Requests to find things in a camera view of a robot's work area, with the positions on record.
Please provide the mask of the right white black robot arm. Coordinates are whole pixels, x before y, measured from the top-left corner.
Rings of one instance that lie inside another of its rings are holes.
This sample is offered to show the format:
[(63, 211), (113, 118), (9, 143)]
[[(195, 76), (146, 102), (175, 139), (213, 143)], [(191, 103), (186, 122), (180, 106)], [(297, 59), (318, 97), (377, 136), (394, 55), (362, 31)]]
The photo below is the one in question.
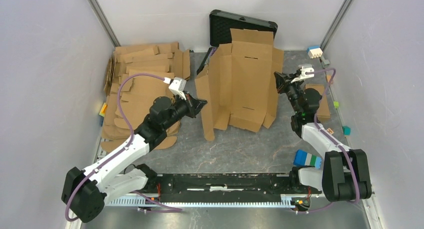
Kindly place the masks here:
[(367, 154), (352, 149), (331, 135), (319, 122), (317, 111), (323, 95), (314, 88), (301, 89), (302, 73), (275, 72), (276, 90), (286, 94), (294, 110), (292, 130), (322, 157), (320, 168), (296, 166), (289, 188), (302, 193), (309, 186), (322, 191), (330, 202), (357, 203), (372, 196)]

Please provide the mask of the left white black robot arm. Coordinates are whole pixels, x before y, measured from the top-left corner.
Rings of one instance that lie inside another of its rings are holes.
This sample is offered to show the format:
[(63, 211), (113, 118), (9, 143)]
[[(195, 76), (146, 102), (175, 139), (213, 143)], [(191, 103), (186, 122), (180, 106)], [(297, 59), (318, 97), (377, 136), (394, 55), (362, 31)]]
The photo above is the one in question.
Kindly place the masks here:
[(187, 92), (174, 99), (156, 98), (143, 122), (114, 151), (84, 169), (73, 167), (67, 172), (61, 195), (67, 221), (90, 222), (116, 198), (140, 189), (145, 193), (156, 189), (157, 179), (141, 169), (128, 175), (119, 173), (159, 146), (176, 122), (185, 116), (195, 118), (208, 103)]

